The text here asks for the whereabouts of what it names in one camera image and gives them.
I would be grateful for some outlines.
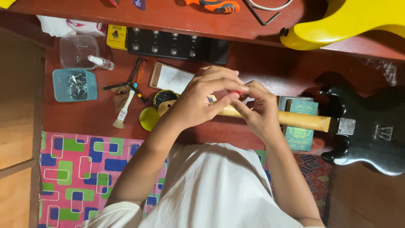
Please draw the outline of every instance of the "orange screwdriver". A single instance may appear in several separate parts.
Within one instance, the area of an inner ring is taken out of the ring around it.
[[[195,3],[209,11],[216,13],[238,12],[241,8],[235,1],[218,1],[218,0],[184,0],[187,5]]]

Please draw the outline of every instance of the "black bass guitar body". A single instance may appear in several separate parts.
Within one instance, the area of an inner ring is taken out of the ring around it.
[[[330,128],[337,134],[335,148],[322,153],[323,160],[337,165],[364,161],[390,176],[405,172],[404,87],[367,98],[340,86],[320,93],[330,98],[325,111],[337,120]]]

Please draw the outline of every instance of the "white cloth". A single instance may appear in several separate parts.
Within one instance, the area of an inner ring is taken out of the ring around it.
[[[144,219],[141,208],[120,202],[83,228],[266,227],[302,228],[272,199],[256,153],[229,144],[175,144],[160,201]]]

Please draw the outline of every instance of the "allen wrench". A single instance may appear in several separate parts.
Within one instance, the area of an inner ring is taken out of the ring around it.
[[[249,8],[250,12],[253,14],[253,16],[257,19],[257,21],[263,25],[266,26],[268,25],[270,22],[272,22],[274,19],[276,19],[276,17],[278,17],[278,15],[281,14],[280,12],[277,12],[274,16],[272,16],[267,22],[264,22],[260,16],[256,13],[256,11],[254,10],[253,6],[249,3],[249,0],[243,0],[243,2],[245,3],[245,5]]]

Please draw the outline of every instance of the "yellow guitar body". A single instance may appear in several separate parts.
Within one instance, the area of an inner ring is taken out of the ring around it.
[[[296,24],[280,40],[292,49],[313,50],[368,30],[405,38],[405,0],[329,0],[323,19]]]

